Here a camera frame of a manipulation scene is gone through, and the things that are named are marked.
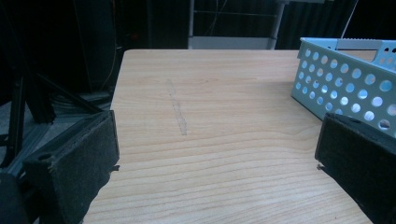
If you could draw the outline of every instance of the scratch on table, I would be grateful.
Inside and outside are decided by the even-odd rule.
[[[176,99],[176,89],[171,79],[168,79],[169,95],[172,101],[172,107],[175,110],[175,115],[182,135],[187,135],[187,122],[181,114],[180,102]]]

